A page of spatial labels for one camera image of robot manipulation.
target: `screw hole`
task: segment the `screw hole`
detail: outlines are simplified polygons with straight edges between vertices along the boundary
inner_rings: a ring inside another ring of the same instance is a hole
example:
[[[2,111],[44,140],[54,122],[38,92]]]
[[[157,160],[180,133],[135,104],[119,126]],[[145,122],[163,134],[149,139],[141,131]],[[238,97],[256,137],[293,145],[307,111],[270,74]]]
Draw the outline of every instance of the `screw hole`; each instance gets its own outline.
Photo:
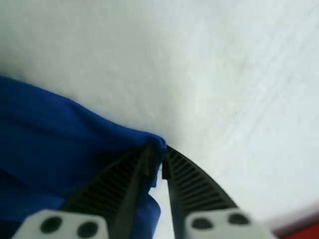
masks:
[[[86,222],[78,228],[77,234],[80,238],[90,238],[94,236],[97,231],[98,225],[95,222]]]
[[[40,230],[44,234],[49,234],[57,231],[62,224],[62,218],[54,216],[47,218],[40,226]]]
[[[233,225],[248,225],[250,221],[244,215],[236,213],[232,214],[228,218],[228,222]]]
[[[198,230],[207,230],[213,228],[213,223],[206,218],[196,218],[193,220],[191,226]]]

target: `blue cloth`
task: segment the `blue cloth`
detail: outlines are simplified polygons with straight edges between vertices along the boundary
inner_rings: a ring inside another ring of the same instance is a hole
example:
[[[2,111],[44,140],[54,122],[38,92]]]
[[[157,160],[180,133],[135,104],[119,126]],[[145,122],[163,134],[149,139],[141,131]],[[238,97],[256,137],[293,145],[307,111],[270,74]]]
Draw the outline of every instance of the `blue cloth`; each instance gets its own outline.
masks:
[[[156,135],[119,126],[67,98],[1,76],[0,135],[0,230],[38,210],[58,208],[101,169],[103,152],[146,142],[159,153],[166,148]],[[160,208],[148,195],[151,186],[145,184],[139,196],[133,239],[154,234]]]

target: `white table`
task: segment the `white table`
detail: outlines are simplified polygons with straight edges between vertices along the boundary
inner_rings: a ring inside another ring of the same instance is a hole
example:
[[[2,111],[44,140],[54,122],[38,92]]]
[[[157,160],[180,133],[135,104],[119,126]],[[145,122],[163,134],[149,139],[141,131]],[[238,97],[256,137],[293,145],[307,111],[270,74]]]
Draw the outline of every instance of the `white table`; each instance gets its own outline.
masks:
[[[2,0],[0,73],[162,136],[273,230],[318,212],[316,0]]]

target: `red object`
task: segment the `red object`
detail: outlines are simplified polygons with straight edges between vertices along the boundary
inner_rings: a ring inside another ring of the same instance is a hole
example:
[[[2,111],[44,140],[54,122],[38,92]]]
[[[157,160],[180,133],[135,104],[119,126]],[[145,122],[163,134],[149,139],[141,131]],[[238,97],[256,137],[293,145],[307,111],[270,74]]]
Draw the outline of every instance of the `red object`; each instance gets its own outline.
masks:
[[[283,239],[319,239],[319,223],[295,232]]]

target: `black plastic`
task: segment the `black plastic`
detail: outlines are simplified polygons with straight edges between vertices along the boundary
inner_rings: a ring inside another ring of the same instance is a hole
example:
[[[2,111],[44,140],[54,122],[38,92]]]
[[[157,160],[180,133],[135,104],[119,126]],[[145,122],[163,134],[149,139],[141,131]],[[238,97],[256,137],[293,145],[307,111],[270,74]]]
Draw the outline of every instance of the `black plastic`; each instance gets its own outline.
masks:
[[[184,238],[184,221],[190,213],[237,207],[210,176],[169,146],[162,171],[168,181],[176,239]]]
[[[103,169],[60,209],[100,215],[108,223],[111,239],[128,239],[138,193],[145,181],[153,180],[156,173],[155,150],[148,144],[105,157],[116,163]]]

